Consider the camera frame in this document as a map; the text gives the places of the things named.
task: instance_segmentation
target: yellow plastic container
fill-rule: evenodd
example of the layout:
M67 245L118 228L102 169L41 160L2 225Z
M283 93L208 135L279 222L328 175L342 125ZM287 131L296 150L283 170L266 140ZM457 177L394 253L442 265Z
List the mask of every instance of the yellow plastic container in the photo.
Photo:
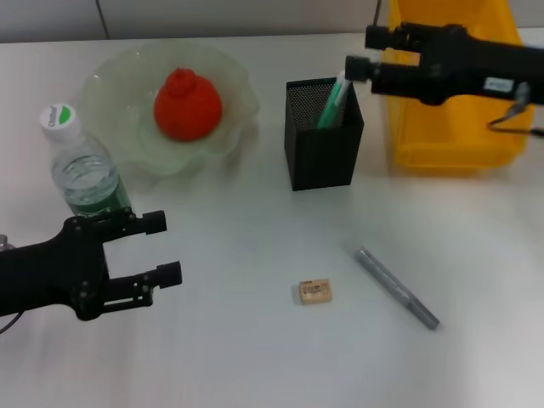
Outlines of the yellow plastic container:
M461 24L477 38L520 44L507 0L390 0L389 26L400 22L431 26ZM388 49L383 60L417 65L418 54ZM508 164L523 151L527 137L493 133L487 123L502 117L512 102L456 96L441 106L388 97L393 159L427 174L476 173ZM507 123L529 129L533 109Z

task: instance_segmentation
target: small eraser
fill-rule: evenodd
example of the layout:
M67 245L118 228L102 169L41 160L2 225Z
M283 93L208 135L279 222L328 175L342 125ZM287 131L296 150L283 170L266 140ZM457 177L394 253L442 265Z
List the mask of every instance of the small eraser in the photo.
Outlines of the small eraser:
M305 280L298 284L302 304L330 302L332 288L328 279Z

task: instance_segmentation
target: silver pen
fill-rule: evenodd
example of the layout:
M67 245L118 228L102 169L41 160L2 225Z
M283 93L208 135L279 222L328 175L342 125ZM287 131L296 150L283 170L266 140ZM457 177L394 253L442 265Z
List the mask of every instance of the silver pen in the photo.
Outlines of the silver pen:
M355 253L355 259L382 285L400 304L410 310L425 326L433 330L440 321L423 306L417 297L364 247Z

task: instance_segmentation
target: water bottle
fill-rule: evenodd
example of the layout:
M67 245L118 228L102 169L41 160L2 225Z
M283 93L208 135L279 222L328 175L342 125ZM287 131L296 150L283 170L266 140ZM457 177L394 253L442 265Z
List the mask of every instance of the water bottle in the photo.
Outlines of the water bottle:
M49 106L40 125L51 146L53 181L74 214L87 217L130 206L107 152L83 132L73 107Z

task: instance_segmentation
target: white bottle cap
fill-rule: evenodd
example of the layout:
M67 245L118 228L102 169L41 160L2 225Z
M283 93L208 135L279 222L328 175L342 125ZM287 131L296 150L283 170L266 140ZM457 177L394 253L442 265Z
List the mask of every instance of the white bottle cap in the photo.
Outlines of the white bottle cap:
M46 138L55 143L73 142L82 137L82 124L76 110L68 104L48 106L40 115Z

